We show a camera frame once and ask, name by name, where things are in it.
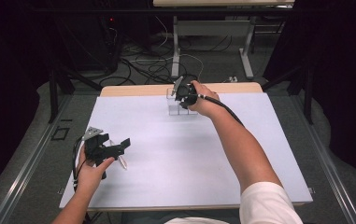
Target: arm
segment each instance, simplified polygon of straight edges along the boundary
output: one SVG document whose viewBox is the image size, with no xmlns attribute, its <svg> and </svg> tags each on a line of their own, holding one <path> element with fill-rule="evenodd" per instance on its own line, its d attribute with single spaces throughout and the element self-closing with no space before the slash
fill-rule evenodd
<svg viewBox="0 0 356 224">
<path fill-rule="evenodd" d="M 206 86 L 197 81 L 193 81 L 192 84 L 197 93 L 219 100 L 218 94 L 210 91 Z M 227 159 L 238 178 L 241 193 L 248 186 L 262 181 L 282 186 L 256 138 L 227 110 L 203 99 L 198 99 L 195 105 L 189 106 L 189 109 L 212 120 Z"/>
<path fill-rule="evenodd" d="M 52 223 L 83 222 L 91 198 L 101 182 L 102 173 L 113 161 L 114 158 L 111 157 L 99 166 L 93 167 L 93 162 L 85 160 L 84 147 L 81 148 L 78 158 L 78 188 L 69 203 Z"/>
</svg>

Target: table surface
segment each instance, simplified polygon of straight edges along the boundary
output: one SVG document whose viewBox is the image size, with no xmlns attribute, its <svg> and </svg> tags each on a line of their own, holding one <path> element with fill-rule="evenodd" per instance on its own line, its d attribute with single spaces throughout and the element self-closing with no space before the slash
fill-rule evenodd
<svg viewBox="0 0 356 224">
<path fill-rule="evenodd" d="M 281 6 L 294 0 L 154 0 L 156 7 Z"/>
<path fill-rule="evenodd" d="M 256 136 L 293 204 L 312 202 L 306 182 L 274 108 L 257 83 L 206 84 Z M 124 158 L 113 162 L 89 211 L 237 208 L 240 187 L 211 121 L 201 115 L 168 115 L 172 85 L 105 87 L 88 126 L 118 144 L 131 138 Z M 72 176 L 60 207 L 74 191 Z"/>
</svg>

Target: hand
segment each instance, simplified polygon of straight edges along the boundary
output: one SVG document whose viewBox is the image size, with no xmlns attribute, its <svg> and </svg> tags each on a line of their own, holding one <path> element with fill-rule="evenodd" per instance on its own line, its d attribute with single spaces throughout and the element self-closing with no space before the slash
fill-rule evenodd
<svg viewBox="0 0 356 224">
<path fill-rule="evenodd" d="M 84 149 L 83 145 L 78 157 L 77 173 L 79 173 L 76 192 L 92 197 L 102 180 L 102 173 L 114 161 L 114 158 L 110 157 L 99 166 L 94 167 L 94 161 L 86 161 Z"/>
<path fill-rule="evenodd" d="M 195 87 L 195 90 L 197 91 L 198 94 L 203 94 L 213 99 L 220 100 L 219 95 L 216 92 L 208 89 L 207 86 L 202 85 L 197 81 L 192 81 L 192 84 Z M 214 103 L 201 98 L 198 98 L 197 102 L 194 105 L 189 105 L 189 109 L 192 111 L 197 111 L 201 115 L 207 116 L 209 118 L 211 118 L 212 115 L 218 113 L 218 111 L 225 110 L 221 106 L 215 105 Z"/>
</svg>

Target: black curtain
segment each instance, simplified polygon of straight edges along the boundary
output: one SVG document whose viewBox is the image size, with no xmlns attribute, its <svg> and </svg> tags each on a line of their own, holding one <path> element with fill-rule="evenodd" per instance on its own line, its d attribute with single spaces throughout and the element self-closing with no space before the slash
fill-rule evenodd
<svg viewBox="0 0 356 224">
<path fill-rule="evenodd" d="M 276 80 L 310 60 L 313 97 L 331 124 L 329 147 L 356 168 L 356 1 L 297 0 L 294 7 L 329 12 L 288 18 L 264 77 Z M 304 80 L 304 73 L 290 80 Z"/>
<path fill-rule="evenodd" d="M 15 1 L 0 1 L 0 174 L 36 113 L 36 89 L 48 81 L 23 13 Z"/>
</svg>

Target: white shirt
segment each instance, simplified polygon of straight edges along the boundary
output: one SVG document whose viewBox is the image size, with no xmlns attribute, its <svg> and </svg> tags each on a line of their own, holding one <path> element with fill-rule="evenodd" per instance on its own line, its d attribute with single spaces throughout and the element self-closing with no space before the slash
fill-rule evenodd
<svg viewBox="0 0 356 224">
<path fill-rule="evenodd" d="M 241 195 L 239 217 L 242 224 L 303 223 L 294 211 L 285 189 L 271 182 L 258 182 Z M 226 224 L 203 217 L 174 218 L 167 224 Z"/>
</svg>

